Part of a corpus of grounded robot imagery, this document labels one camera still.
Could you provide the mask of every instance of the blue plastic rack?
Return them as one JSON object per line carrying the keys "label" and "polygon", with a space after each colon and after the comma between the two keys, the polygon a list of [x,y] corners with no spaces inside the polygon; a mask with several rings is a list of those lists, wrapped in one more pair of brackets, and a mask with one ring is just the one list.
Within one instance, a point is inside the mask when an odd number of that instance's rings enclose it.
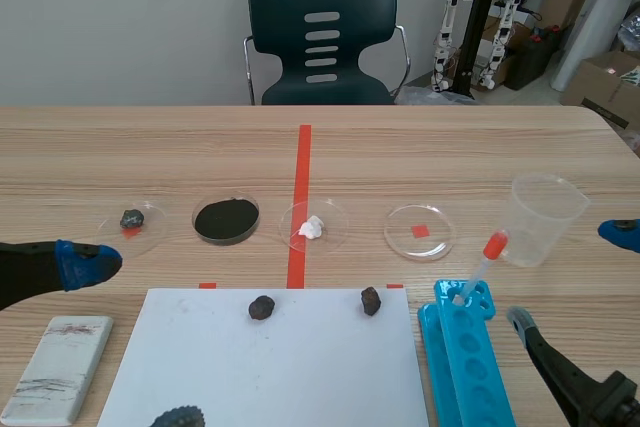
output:
{"label": "blue plastic rack", "polygon": [[453,303],[466,282],[439,280],[436,302],[418,318],[441,427],[515,427],[485,322],[496,313],[486,282],[464,306]]}

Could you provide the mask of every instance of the pipette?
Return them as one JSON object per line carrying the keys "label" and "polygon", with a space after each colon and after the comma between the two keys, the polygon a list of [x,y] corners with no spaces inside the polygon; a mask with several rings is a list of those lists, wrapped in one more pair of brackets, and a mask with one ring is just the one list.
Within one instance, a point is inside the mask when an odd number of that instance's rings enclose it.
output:
{"label": "pipette", "polygon": [[469,297],[469,294],[473,291],[473,289],[475,289],[478,282],[484,277],[484,274],[486,274],[491,264],[493,264],[493,261],[500,256],[504,248],[507,246],[507,242],[509,242],[509,236],[503,230],[499,230],[491,236],[489,242],[487,242],[487,245],[482,251],[483,255],[482,260],[480,261],[480,267],[478,267],[478,269],[473,273],[471,278],[464,285],[462,292],[460,292],[459,295],[456,295],[456,297],[453,299],[454,304],[464,305],[467,297]]}

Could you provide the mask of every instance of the small red square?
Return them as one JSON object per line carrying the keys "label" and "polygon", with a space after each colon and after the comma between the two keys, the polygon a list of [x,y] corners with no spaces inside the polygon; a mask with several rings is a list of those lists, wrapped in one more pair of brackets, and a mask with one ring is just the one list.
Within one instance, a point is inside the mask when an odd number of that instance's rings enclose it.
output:
{"label": "small red square", "polygon": [[413,236],[416,239],[421,239],[422,237],[429,237],[429,229],[426,225],[414,225],[411,227],[411,231],[413,232]]}
{"label": "small red square", "polygon": [[142,227],[133,227],[131,229],[122,229],[122,235],[124,238],[129,240],[132,237],[135,237],[142,231]]}

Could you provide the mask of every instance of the white sink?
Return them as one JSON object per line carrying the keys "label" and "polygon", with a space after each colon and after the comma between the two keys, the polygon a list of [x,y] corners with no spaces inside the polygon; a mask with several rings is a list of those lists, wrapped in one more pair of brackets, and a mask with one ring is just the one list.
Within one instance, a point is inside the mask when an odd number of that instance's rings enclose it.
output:
{"label": "white sink", "polygon": [[590,10],[581,23],[576,23],[551,87],[563,92],[583,59],[603,54],[620,28],[632,0],[586,0]]}

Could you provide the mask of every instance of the white cotton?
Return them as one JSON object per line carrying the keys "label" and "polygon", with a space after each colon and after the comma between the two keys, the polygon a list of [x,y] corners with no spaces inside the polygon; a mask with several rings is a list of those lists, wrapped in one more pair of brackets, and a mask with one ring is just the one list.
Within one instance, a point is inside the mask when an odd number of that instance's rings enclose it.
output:
{"label": "white cotton", "polygon": [[309,217],[309,219],[300,226],[300,235],[304,235],[307,239],[317,239],[322,235],[322,228],[324,223],[315,215]]}

